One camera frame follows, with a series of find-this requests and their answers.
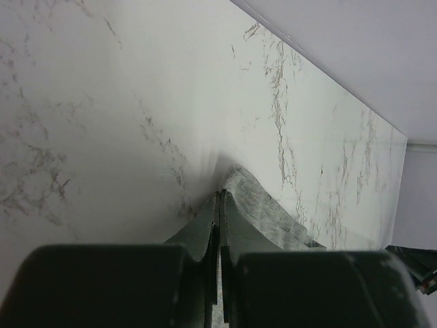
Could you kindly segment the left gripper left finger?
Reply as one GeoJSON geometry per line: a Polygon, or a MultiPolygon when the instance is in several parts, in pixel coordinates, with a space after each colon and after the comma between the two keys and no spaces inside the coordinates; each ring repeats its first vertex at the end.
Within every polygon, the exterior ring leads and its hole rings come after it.
{"type": "Polygon", "coordinates": [[[21,264],[8,327],[209,327],[220,196],[154,245],[49,245],[21,264]]]}

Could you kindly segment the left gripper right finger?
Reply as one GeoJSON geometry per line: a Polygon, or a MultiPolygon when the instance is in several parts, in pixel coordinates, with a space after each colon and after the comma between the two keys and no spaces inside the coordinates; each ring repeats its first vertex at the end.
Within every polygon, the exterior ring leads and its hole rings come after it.
{"type": "Polygon", "coordinates": [[[422,327],[404,265],[383,251],[284,251],[221,193],[224,319],[231,327],[422,327]]]}

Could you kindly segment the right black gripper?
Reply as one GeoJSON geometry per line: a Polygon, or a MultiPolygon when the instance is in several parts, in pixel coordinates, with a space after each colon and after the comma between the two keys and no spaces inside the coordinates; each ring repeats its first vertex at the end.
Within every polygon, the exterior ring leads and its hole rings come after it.
{"type": "Polygon", "coordinates": [[[385,250],[406,266],[417,290],[424,295],[436,292],[436,250],[388,245],[385,250]]]}

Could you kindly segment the grey t shirt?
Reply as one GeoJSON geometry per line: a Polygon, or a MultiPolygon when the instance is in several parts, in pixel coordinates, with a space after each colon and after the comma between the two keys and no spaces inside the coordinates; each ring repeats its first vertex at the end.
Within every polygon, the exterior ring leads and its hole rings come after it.
{"type": "Polygon", "coordinates": [[[219,188],[231,193],[238,214],[267,240],[267,252],[326,250],[245,167],[229,166],[219,188]]]}

